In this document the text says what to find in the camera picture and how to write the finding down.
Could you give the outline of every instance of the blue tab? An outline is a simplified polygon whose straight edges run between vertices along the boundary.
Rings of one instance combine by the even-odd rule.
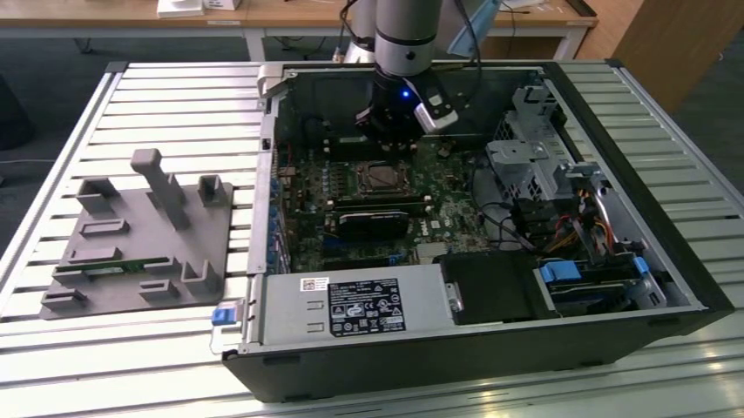
[[[235,324],[235,308],[217,307],[211,313],[211,324],[215,327]]]
[[[641,273],[641,276],[650,271],[649,265],[646,264],[646,260],[642,257],[635,257],[634,259],[631,259],[631,263],[635,265],[635,268],[638,269],[638,273]]]
[[[539,267],[539,275],[542,276],[542,281],[545,283],[550,283],[551,281],[555,280],[555,278],[553,277],[553,273],[550,271],[550,268],[547,267],[547,265]]]
[[[545,283],[561,280],[581,280],[577,263],[573,261],[550,261],[541,267],[539,272]]]

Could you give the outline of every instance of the red wire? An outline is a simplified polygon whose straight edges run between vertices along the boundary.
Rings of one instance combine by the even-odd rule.
[[[555,222],[555,238],[558,238],[558,229],[559,229],[559,226],[562,225],[562,223],[563,223],[567,219],[570,219],[570,216],[569,216],[569,215],[563,215],[563,216],[559,217],[558,222]]]

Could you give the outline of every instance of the green circuit board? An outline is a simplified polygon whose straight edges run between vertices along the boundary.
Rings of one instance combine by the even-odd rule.
[[[294,167],[291,179],[284,180],[290,191],[284,205],[291,232],[291,270],[306,273],[344,266],[363,268],[367,264],[419,264],[415,248],[426,243],[443,243],[452,253],[487,250],[489,238],[466,186],[473,164],[469,158],[467,152],[443,150],[436,139],[420,140],[412,158],[392,164],[384,161],[330,162],[310,154]],[[378,172],[395,181],[382,176],[370,177]],[[408,219],[404,238],[340,242],[328,224],[332,213],[324,210],[331,199],[420,195],[430,196],[431,210],[426,216]]]

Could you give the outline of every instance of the wooden table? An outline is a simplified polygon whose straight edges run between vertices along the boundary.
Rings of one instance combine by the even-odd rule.
[[[338,11],[344,0],[251,0],[245,16],[245,40],[251,59],[263,61],[264,37],[332,37],[338,35]],[[571,59],[594,17],[582,17],[566,0],[547,0],[537,7],[522,8],[529,14],[498,13],[490,37],[558,37],[554,59]]]
[[[264,61],[264,37],[332,37],[344,0],[243,0],[237,10],[157,19],[156,0],[0,0],[0,37],[241,37],[252,61]],[[514,14],[515,37],[561,38],[555,59],[570,59],[595,25],[566,0],[549,0]],[[490,37],[511,37],[511,16],[501,13]]]

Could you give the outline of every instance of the motherboard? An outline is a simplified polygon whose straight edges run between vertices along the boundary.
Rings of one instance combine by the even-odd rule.
[[[470,198],[470,152],[424,138],[400,161],[310,151],[279,170],[295,273],[428,264],[489,249]]]

